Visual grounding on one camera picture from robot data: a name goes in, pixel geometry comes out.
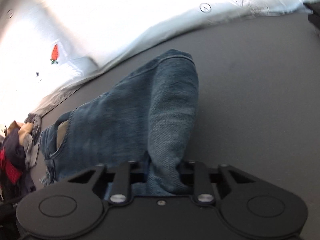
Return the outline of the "blue denim jeans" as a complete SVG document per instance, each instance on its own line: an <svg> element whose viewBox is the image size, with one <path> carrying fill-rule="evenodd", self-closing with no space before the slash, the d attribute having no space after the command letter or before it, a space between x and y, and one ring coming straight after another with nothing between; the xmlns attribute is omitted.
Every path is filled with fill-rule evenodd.
<svg viewBox="0 0 320 240"><path fill-rule="evenodd" d="M103 164L146 165L135 195L173 196L189 188L179 178L196 118L199 79L190 54L169 50L133 71L111 90L62 114L42 131L44 185Z"/></svg>

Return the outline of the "grey garment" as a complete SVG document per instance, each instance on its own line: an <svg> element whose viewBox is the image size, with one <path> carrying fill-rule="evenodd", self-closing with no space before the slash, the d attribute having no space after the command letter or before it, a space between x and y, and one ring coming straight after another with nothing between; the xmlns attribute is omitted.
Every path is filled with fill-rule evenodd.
<svg viewBox="0 0 320 240"><path fill-rule="evenodd" d="M35 144L31 134L27 134L23 140L25 151L25 169L31 170L37 164L39 154L39 141Z"/></svg>

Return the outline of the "red checkered shirt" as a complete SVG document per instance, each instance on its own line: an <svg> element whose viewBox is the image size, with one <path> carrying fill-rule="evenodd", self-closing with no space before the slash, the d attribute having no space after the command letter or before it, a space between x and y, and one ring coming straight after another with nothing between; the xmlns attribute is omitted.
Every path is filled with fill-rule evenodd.
<svg viewBox="0 0 320 240"><path fill-rule="evenodd" d="M17 184L23 172L12 165L12 163L5 155L5 149L1 150L0 161L1 171L5 173L6 177L13 185Z"/></svg>

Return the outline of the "blue plaid shirt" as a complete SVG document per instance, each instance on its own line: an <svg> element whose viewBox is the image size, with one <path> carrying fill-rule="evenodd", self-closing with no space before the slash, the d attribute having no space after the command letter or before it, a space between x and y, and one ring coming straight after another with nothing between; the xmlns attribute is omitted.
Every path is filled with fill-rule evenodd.
<svg viewBox="0 0 320 240"><path fill-rule="evenodd" d="M36 113L29 113L24 122L25 123L30 122L33 124L33 127L31 129L31 136L33 139L33 145L36 145L41 134L41 125L42 125L41 116Z"/></svg>

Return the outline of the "dark navy knit sweater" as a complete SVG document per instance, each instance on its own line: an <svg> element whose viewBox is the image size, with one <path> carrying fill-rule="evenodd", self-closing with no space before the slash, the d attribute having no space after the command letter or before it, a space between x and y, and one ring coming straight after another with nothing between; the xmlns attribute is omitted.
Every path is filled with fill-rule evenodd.
<svg viewBox="0 0 320 240"><path fill-rule="evenodd" d="M6 157L12 165L21 170L23 174L17 184L13 185L6 177L5 173L1 171L1 190L4 200L25 196L36 190L29 171L25 169L25 151L23 146L19 143L17 131L18 129L16 128L10 135L5 137L1 144L1 150L5 149Z"/></svg>

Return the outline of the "white printed carrot curtain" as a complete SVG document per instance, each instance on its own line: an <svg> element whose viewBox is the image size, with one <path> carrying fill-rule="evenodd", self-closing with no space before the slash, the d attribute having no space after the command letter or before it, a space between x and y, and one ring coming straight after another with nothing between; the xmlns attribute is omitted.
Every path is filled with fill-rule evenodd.
<svg viewBox="0 0 320 240"><path fill-rule="evenodd" d="M186 31L310 0L1 0L1 124Z"/></svg>

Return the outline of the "folded black garment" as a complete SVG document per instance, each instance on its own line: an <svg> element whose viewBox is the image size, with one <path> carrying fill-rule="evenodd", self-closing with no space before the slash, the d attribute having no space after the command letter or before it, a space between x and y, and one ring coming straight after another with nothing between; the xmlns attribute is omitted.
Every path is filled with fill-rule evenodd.
<svg viewBox="0 0 320 240"><path fill-rule="evenodd" d="M319 36L320 30L320 2L304 3L305 7L311 10L308 15L308 21L314 26L317 35Z"/></svg>

